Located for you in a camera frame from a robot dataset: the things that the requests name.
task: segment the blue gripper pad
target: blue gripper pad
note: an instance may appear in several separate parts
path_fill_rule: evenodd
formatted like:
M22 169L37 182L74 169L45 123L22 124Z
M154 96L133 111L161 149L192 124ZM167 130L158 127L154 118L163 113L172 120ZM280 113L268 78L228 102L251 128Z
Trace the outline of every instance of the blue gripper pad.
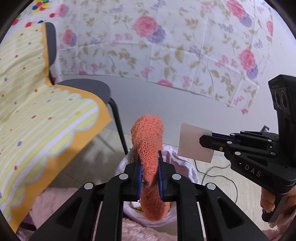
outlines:
M161 167L160 167L160 161L158 161L158 190L159 190L159 196L160 199L163 200L163 176L161 173Z
M142 190L142 164L139 165L138 180L137 180L137 198L140 200Z

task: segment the yellow striped cloth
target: yellow striped cloth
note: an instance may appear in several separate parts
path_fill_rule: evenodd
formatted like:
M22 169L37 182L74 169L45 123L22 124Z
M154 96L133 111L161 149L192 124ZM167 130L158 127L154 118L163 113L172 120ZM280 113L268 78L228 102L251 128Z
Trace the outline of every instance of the yellow striped cloth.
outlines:
M12 208L25 199L29 204L24 209L29 209L32 198L46 188L73 154L66 156L63 165L53 165L55 172L51 169L36 192L30 192L32 198L25 198L25 184L40 180L48 169L49 157L62 154L71 145L77 153L111 120L96 96L47 83L45 24L17 32L0 45L0 209L14 230L29 210L18 215ZM75 131L92 127L96 133L87 134L85 141L76 144Z

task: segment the camera lens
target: camera lens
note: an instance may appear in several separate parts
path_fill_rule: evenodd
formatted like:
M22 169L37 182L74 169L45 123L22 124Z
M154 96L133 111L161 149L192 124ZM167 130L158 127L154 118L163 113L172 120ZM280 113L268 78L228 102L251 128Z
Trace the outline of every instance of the camera lens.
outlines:
M271 98L272 98L272 101L275 103L276 102L276 99L274 97L274 93L273 92L271 93Z
M276 103L278 104L279 107L281 107L281 101L279 99L279 93L276 91Z
M286 109L287 108L287 99L286 99L286 96L283 92L281 93L281 101L283 102L283 106Z

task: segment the white paper tag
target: white paper tag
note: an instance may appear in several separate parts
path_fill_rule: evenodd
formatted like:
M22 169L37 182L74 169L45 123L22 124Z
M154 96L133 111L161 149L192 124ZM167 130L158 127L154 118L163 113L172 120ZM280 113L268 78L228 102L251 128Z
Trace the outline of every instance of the white paper tag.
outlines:
M178 156L211 163L214 150L200 145L200 137L212 136L212 132L186 123L181 125Z

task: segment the white backdrop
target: white backdrop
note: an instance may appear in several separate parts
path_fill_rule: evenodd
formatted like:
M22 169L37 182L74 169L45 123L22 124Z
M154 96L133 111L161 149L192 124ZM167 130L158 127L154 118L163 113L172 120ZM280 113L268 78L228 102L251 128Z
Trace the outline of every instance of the white backdrop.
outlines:
M64 78L93 78L106 82L118 105L125 133L130 133L132 125L141 115L159 115L165 127L163 141L170 145L178 146L183 122L222 134L240 130L260 131L264 125L277 133L276 111L273 109L268 81L279 74L296 76L296 41L276 12L274 17L270 62L260 90L246 115L213 99L145 81L123 81L120 77L107 76L67 75ZM108 127L116 130L114 122Z

